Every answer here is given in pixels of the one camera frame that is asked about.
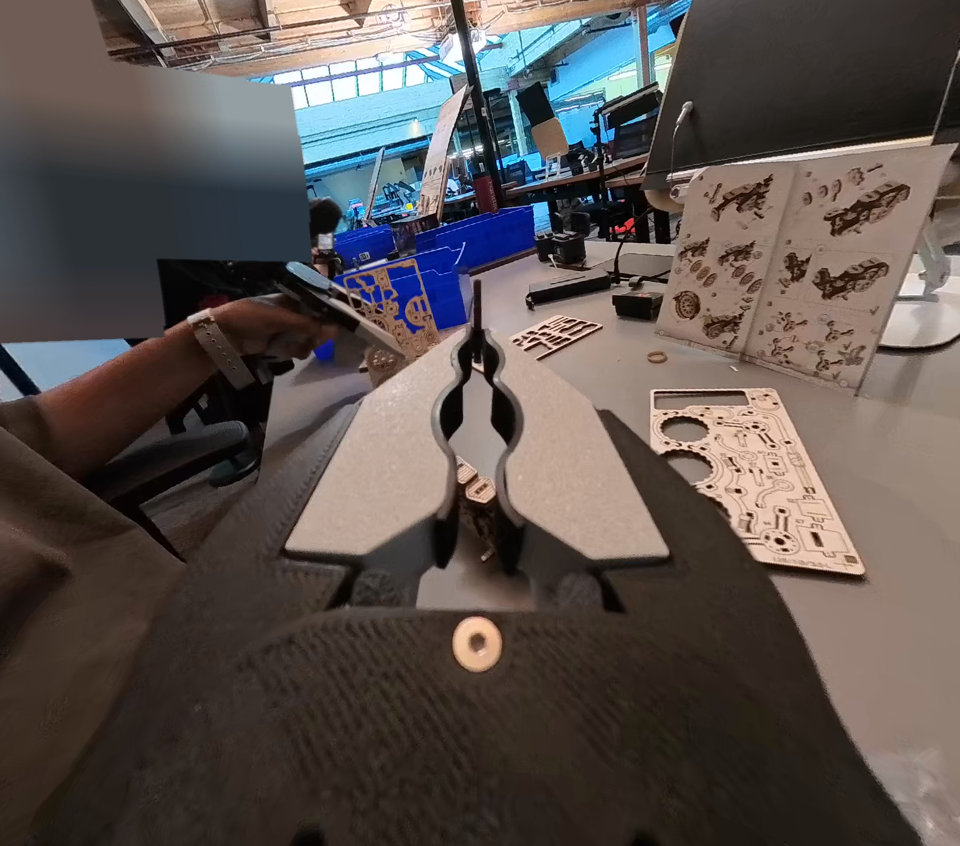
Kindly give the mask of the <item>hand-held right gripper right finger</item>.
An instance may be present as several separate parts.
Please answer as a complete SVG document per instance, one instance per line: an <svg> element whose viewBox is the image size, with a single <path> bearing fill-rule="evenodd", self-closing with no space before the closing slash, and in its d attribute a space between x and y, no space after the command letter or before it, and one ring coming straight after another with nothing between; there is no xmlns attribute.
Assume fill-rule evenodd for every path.
<svg viewBox="0 0 960 846"><path fill-rule="evenodd" d="M494 487L505 572L558 576L666 561L666 541L593 403L490 329L483 371L504 444Z"/></svg>

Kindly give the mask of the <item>grey desk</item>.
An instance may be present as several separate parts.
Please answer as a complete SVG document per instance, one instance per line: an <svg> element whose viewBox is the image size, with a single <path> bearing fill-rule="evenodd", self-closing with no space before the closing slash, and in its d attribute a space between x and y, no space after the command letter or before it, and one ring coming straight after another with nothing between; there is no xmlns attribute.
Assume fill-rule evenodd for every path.
<svg viewBox="0 0 960 846"><path fill-rule="evenodd" d="M863 559L864 580L774 571L834 705L931 841L958 844L958 343L879 352L856 396L662 341L609 295L529 311L532 257L480 276L484 322L514 335L555 314L602 330L544 361L649 438L650 390L771 387Z"/></svg>

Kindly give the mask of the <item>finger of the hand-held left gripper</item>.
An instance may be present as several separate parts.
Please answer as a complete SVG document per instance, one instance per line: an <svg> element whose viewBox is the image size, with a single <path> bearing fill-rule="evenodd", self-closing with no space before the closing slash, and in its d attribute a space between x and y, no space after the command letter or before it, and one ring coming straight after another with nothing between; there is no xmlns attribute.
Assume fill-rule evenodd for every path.
<svg viewBox="0 0 960 846"><path fill-rule="evenodd" d="M336 365L360 365L366 355L381 352L395 360L408 360L397 338L376 322L372 306L335 305L333 319L341 332L333 340L333 361Z"/></svg>

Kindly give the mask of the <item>emptied wooden parts sheet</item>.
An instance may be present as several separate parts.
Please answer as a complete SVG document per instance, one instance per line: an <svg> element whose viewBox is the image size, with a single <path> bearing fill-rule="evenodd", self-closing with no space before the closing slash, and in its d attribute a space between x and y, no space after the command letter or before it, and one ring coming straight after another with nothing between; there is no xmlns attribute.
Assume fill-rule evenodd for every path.
<svg viewBox="0 0 960 846"><path fill-rule="evenodd" d="M557 314L510 336L510 343L536 360L545 360L602 329L601 323Z"/></svg>

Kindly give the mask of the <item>wooden model assembly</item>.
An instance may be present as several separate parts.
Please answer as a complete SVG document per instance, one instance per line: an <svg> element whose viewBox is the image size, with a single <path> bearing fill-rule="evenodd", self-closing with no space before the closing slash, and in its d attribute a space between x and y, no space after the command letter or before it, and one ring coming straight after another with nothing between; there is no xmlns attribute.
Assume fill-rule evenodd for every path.
<svg viewBox="0 0 960 846"><path fill-rule="evenodd" d="M495 483L473 465L456 456L458 516L460 525L471 531L482 545L481 563L498 554L499 505Z"/></svg>

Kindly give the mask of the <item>black cube device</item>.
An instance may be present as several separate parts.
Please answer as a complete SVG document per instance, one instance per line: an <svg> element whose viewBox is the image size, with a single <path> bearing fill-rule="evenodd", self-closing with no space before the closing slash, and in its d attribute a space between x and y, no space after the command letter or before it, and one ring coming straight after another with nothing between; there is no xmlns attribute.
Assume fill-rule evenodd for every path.
<svg viewBox="0 0 960 846"><path fill-rule="evenodd" d="M542 264L554 266L584 266L587 260L586 240L578 231L551 231L538 235L535 249Z"/></svg>

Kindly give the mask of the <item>blue plastic bin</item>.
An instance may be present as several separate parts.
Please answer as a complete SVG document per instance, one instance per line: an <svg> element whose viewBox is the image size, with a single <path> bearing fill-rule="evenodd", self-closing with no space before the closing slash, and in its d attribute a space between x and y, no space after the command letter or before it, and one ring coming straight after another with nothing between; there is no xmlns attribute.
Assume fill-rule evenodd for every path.
<svg viewBox="0 0 960 846"><path fill-rule="evenodd" d="M469 273L456 271L447 273L434 272L432 270L422 269L418 264L415 254L402 258L402 260L407 259L415 259L417 263L438 331L442 332L458 328L465 324L470 317L472 302L472 286ZM358 270L391 262L393 262L393 260L381 261ZM344 274L335 278L335 282L341 287L343 287L341 279L343 275Z"/></svg>
<svg viewBox="0 0 960 846"><path fill-rule="evenodd" d="M389 225L337 232L334 235L334 248L345 268L384 261L397 250Z"/></svg>
<svg viewBox="0 0 960 846"><path fill-rule="evenodd" d="M505 207L419 232L415 258L421 269L474 272L510 262L536 250L532 206Z"/></svg>

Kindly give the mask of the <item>small black box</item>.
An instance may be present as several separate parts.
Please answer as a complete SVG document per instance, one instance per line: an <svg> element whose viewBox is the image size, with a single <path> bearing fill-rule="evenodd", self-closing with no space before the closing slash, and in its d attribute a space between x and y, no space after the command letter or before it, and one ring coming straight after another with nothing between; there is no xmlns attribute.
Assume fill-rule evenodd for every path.
<svg viewBox="0 0 960 846"><path fill-rule="evenodd" d="M621 319L656 322L664 303L664 294L646 290L629 290L611 295L614 313Z"/></svg>

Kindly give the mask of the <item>black rectangular device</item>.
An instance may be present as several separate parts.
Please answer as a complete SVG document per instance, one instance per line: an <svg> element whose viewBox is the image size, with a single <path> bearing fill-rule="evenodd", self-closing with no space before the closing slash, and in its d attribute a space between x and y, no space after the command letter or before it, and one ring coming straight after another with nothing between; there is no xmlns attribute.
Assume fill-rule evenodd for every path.
<svg viewBox="0 0 960 846"><path fill-rule="evenodd" d="M528 310L533 311L535 307L543 304L606 291L611 285L611 276L606 270L583 271L530 284L525 303Z"/></svg>

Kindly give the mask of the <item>instruction booklet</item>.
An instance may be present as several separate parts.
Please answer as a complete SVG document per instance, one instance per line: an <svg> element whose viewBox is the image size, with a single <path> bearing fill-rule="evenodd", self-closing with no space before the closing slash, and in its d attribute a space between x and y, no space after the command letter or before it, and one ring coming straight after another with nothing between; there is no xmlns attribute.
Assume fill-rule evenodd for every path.
<svg viewBox="0 0 960 846"><path fill-rule="evenodd" d="M656 332L858 393L955 149L702 169L685 193Z"/></svg>

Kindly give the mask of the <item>black office chair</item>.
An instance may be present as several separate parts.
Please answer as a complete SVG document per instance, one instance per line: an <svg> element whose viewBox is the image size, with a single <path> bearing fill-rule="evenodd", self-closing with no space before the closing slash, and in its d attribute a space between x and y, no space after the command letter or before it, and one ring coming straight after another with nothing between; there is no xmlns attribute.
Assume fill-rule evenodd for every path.
<svg viewBox="0 0 960 846"><path fill-rule="evenodd" d="M216 422L134 446L80 484L133 521L179 562L185 558L144 511L144 505L200 473L226 464L243 479L259 468L265 434L240 420Z"/></svg>

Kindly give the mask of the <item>wooden gear parts sheet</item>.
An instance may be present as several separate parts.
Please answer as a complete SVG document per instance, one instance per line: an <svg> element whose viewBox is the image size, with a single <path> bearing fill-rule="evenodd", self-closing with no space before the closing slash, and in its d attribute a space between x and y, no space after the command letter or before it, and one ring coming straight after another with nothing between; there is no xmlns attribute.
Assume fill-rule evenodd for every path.
<svg viewBox="0 0 960 846"><path fill-rule="evenodd" d="M384 384L441 342L426 286L413 257L345 273L341 280L354 310L400 348L400 353L369 349L365 363L373 387Z"/></svg>

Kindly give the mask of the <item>black monitor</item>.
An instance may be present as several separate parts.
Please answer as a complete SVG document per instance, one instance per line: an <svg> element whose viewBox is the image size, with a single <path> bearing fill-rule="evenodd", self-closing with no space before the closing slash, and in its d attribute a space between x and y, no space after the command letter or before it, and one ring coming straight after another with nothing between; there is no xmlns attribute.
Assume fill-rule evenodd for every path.
<svg viewBox="0 0 960 846"><path fill-rule="evenodd" d="M959 0L692 0L644 185L835 147L958 143Z"/></svg>

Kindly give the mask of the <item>wooden sheet with round holes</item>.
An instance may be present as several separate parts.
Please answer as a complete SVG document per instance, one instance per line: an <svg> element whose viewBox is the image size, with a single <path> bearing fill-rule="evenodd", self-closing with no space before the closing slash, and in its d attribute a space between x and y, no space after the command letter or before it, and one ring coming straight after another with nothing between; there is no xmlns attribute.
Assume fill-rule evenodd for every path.
<svg viewBox="0 0 960 846"><path fill-rule="evenodd" d="M653 450L708 466L694 488L723 510L755 561L867 575L777 390L661 388L651 391L650 408Z"/></svg>

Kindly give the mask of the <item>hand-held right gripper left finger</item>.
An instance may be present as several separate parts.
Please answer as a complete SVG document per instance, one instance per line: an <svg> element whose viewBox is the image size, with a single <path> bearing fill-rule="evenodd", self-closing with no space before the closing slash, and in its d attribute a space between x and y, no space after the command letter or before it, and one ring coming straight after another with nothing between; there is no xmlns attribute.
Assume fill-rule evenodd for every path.
<svg viewBox="0 0 960 846"><path fill-rule="evenodd" d="M428 571L458 538L458 460L472 330L437 347L359 404L285 543L292 559L360 570Z"/></svg>

